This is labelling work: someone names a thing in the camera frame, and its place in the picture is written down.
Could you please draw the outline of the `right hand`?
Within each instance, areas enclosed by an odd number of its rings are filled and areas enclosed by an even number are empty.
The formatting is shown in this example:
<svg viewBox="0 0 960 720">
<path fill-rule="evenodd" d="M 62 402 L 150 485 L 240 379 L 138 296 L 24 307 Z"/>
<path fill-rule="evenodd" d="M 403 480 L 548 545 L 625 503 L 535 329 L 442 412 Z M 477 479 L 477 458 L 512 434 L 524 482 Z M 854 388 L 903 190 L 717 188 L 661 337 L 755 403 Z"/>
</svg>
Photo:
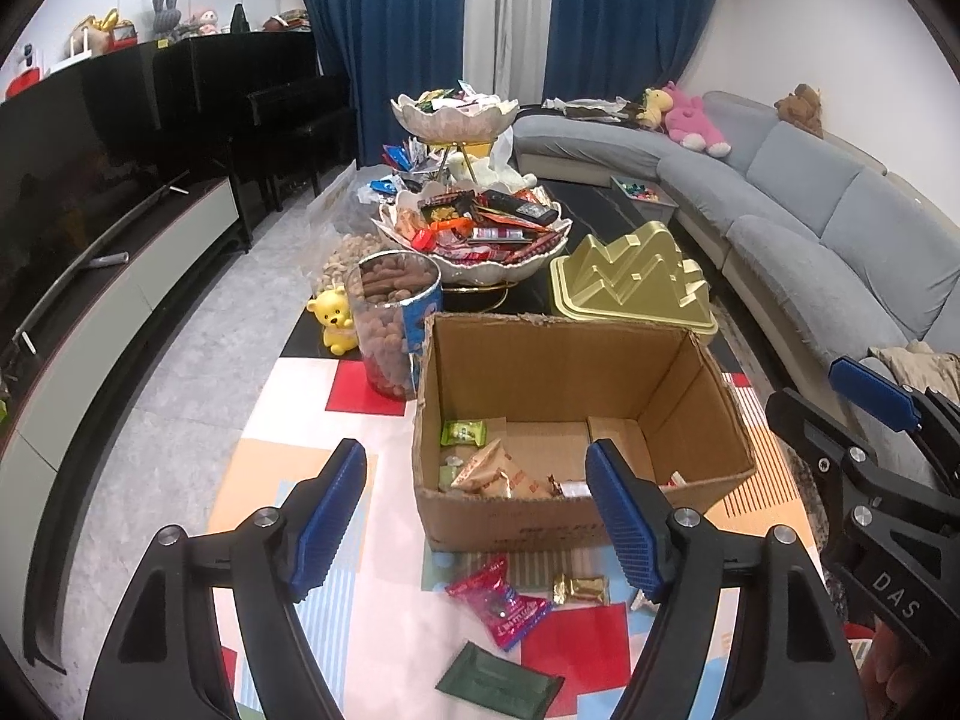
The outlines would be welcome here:
<svg viewBox="0 0 960 720">
<path fill-rule="evenodd" d="M 929 658 L 878 617 L 859 679 L 869 718 L 957 718 L 958 639 Z"/>
</svg>

